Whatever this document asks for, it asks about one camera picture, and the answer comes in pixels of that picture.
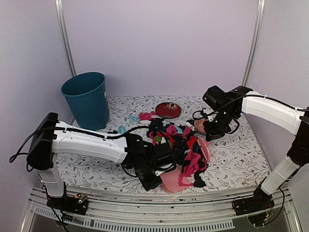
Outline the pink plastic dustpan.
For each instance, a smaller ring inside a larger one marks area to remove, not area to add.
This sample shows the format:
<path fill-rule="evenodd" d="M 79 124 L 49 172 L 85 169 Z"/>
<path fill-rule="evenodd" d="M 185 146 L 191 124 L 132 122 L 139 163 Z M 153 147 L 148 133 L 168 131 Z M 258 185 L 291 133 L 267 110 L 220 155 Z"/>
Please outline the pink plastic dustpan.
<path fill-rule="evenodd" d="M 161 187 L 167 193 L 179 192 L 194 186 L 187 176 L 182 176 L 182 171 L 178 166 L 173 171 L 162 173 L 160 177 L 162 179 Z"/>

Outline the pink plastic hand brush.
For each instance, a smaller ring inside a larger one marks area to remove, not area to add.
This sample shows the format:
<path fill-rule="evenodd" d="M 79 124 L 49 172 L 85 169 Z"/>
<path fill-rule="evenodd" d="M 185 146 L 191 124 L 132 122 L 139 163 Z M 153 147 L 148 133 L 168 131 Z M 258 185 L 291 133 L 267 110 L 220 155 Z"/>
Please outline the pink plastic hand brush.
<path fill-rule="evenodd" d="M 209 162 L 210 158 L 211 158 L 211 153 L 210 153 L 210 149 L 209 149 L 211 143 L 207 142 L 203 138 L 198 138 L 197 143 L 201 147 L 201 151 L 203 153 L 203 156 L 204 156 L 206 162 Z"/>

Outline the central colourful paper scrap pile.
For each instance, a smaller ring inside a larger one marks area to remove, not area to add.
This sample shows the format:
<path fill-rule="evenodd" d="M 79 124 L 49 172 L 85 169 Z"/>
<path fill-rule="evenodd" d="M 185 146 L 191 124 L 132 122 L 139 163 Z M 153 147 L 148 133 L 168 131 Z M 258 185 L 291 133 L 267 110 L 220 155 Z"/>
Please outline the central colourful paper scrap pile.
<path fill-rule="evenodd" d="M 209 162 L 206 162 L 201 147 L 197 143 L 195 131 L 191 126 L 193 120 L 189 120 L 186 125 L 176 126 L 174 123 L 164 123 L 162 118 L 152 115 L 146 125 L 138 125 L 121 134 L 119 138 L 128 139 L 129 152 L 121 162 L 121 168 L 125 173 L 133 178 L 137 178 L 131 162 L 134 158 L 144 158 L 156 169 L 156 175 L 173 171 L 178 166 L 182 171 L 182 176 L 187 176 L 196 188 L 205 187 L 206 183 L 201 175 L 206 171 Z M 157 167 L 154 164 L 154 146 L 169 143 L 173 161 L 171 164 Z"/>

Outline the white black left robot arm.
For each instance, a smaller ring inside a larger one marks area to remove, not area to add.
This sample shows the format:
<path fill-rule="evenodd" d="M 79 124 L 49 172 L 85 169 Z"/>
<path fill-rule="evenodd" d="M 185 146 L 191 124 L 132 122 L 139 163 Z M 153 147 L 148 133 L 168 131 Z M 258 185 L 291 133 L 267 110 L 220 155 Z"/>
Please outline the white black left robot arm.
<path fill-rule="evenodd" d="M 30 136 L 27 164 L 38 171 L 53 202 L 62 210 L 72 205 L 66 185 L 56 166 L 56 154 L 74 153 L 102 158 L 133 169 L 146 191 L 162 184 L 161 174 L 173 171 L 176 161 L 168 142 L 153 145 L 129 130 L 109 134 L 80 129 L 58 120 L 57 113 L 48 113 Z"/>

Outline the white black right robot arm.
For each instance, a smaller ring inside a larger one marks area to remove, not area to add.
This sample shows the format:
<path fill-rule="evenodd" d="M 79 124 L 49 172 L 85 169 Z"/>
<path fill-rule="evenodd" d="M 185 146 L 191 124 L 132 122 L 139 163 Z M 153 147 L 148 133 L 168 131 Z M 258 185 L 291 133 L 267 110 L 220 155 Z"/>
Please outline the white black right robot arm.
<path fill-rule="evenodd" d="M 244 86 L 224 92 L 217 86 L 210 87 L 202 97 L 213 110 L 203 114 L 206 140 L 212 141 L 232 134 L 231 121 L 236 121 L 242 113 L 259 117 L 290 132 L 295 136 L 287 156 L 259 184 L 250 199 L 254 211 L 261 210 L 268 198 L 283 183 L 289 180 L 301 167 L 309 162 L 309 111 L 290 106 L 279 100 Z"/>

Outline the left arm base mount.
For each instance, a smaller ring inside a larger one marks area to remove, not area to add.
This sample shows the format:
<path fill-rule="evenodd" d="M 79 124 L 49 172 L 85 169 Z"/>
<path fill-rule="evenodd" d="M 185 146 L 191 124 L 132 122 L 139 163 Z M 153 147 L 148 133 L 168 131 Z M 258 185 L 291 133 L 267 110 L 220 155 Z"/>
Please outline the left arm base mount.
<path fill-rule="evenodd" d="M 88 197 L 80 193 L 69 196 L 65 182 L 56 187 L 47 186 L 46 193 L 48 199 L 47 206 L 68 213 L 86 215 L 89 204 Z"/>

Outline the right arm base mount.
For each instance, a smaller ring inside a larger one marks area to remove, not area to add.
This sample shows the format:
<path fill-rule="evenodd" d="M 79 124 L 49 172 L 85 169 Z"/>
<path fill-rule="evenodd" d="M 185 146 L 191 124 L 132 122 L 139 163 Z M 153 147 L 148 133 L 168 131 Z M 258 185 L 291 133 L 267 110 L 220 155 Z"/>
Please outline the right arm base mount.
<path fill-rule="evenodd" d="M 232 208 L 237 216 L 264 210 L 261 214 L 248 217 L 249 223 L 255 227 L 266 225 L 274 206 L 272 195 L 267 195 L 263 192 L 260 185 L 253 192 L 253 196 L 247 198 L 236 197 L 232 201 Z"/>

